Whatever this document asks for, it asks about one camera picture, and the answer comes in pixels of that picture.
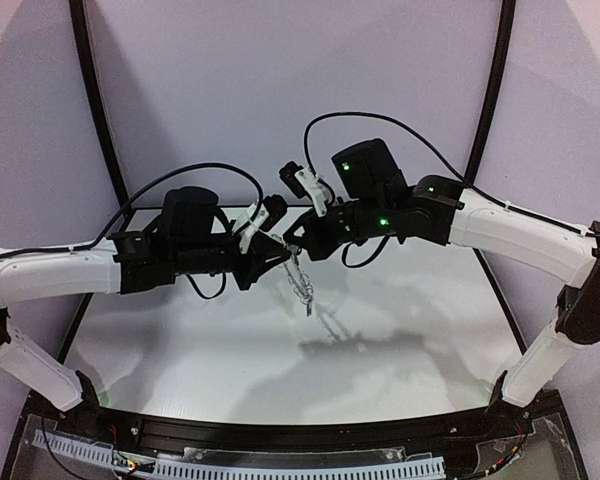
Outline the metal ring plate with keyrings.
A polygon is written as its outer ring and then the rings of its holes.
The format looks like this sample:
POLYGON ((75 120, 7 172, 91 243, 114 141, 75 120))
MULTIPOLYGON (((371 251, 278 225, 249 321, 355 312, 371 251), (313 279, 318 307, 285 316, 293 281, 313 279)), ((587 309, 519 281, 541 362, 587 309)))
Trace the metal ring plate with keyrings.
MULTIPOLYGON (((271 236, 274 235, 283 241, 286 247, 286 243, 283 238, 277 234, 271 234, 271 236)), ((306 305, 311 305, 313 308, 314 287, 311 283, 310 276, 302 269, 300 265, 300 256, 292 256, 287 248, 286 251, 289 253, 289 259, 282 263, 280 267, 285 271, 287 280, 292 287, 293 293, 298 297, 304 308, 306 305)))

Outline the left black frame post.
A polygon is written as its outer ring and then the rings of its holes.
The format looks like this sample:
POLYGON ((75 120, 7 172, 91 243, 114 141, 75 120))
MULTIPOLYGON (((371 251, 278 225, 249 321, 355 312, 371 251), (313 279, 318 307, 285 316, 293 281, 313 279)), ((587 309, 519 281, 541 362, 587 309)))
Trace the left black frame post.
POLYGON ((123 178, 106 114, 105 104, 101 94, 91 45, 86 2, 69 0, 68 6, 76 53, 92 123, 95 128, 96 137, 101 149, 109 181, 113 188, 117 203, 122 207, 129 200, 129 193, 123 178))

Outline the key with black tag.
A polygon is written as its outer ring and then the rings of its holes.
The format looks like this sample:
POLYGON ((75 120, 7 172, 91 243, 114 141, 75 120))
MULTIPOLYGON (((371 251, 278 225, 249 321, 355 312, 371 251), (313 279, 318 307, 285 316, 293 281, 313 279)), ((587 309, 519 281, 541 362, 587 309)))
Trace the key with black tag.
POLYGON ((292 256, 297 257, 302 254, 302 248, 300 246, 287 243, 286 248, 291 253, 292 256))

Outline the black frame post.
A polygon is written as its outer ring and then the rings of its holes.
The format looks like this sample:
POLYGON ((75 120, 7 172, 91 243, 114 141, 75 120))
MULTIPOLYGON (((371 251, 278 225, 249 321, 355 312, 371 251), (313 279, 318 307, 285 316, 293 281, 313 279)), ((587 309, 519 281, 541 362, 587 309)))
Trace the black frame post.
POLYGON ((86 2, 69 0, 68 6, 76 53, 92 123, 95 128, 96 137, 101 149, 109 181, 113 188, 117 203, 122 207, 129 200, 129 193, 123 178, 106 114, 105 104, 101 94, 91 45, 86 2))
POLYGON ((513 32, 516 5, 516 0, 502 0, 500 4, 498 28, 488 80, 474 139, 464 171, 465 178, 470 183, 474 183, 477 179, 495 116, 513 32))

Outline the black front frame rail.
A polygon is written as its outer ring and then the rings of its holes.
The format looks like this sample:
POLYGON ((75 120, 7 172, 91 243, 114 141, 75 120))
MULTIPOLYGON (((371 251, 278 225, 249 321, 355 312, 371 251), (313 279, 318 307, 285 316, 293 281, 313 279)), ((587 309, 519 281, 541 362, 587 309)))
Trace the black front frame rail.
POLYGON ((264 452, 322 452, 393 446, 434 447, 477 442, 494 434, 480 409, 393 421, 265 425, 182 420, 105 408, 120 447, 183 452, 186 447, 264 452))

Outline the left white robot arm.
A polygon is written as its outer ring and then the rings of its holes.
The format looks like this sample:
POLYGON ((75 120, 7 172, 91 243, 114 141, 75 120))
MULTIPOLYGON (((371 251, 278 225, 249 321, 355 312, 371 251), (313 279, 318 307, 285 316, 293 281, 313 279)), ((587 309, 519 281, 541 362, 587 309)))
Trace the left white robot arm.
POLYGON ((92 247, 0 249, 0 368, 61 412, 98 409, 91 380, 11 326, 9 306, 75 294, 140 293, 198 274, 230 274, 247 290, 289 259, 289 251, 268 234, 287 211, 286 201, 271 195, 231 220, 214 192, 183 187, 167 192, 160 213, 140 231, 114 233, 92 247))

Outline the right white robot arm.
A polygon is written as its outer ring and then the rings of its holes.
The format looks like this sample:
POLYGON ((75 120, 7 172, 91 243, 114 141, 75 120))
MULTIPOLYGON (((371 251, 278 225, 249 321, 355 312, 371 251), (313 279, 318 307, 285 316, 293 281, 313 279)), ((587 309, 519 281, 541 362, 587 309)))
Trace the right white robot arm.
POLYGON ((311 260, 376 237, 419 238, 499 254, 563 281, 554 318, 498 378, 490 407, 527 407, 580 349, 600 342, 600 222, 584 227, 543 220, 439 175, 410 185, 381 139, 348 147, 332 163, 346 202, 309 168, 289 162, 279 171, 296 197, 313 204, 284 234, 311 260))

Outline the right black frame post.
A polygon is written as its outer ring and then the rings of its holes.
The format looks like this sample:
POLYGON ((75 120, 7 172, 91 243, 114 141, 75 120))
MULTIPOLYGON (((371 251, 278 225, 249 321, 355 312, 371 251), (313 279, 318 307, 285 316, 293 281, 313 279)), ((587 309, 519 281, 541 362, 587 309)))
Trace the right black frame post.
POLYGON ((488 80, 474 139, 464 171, 465 178, 470 183, 474 183, 477 179, 495 116, 513 32, 516 5, 516 0, 502 0, 500 4, 498 28, 488 80))

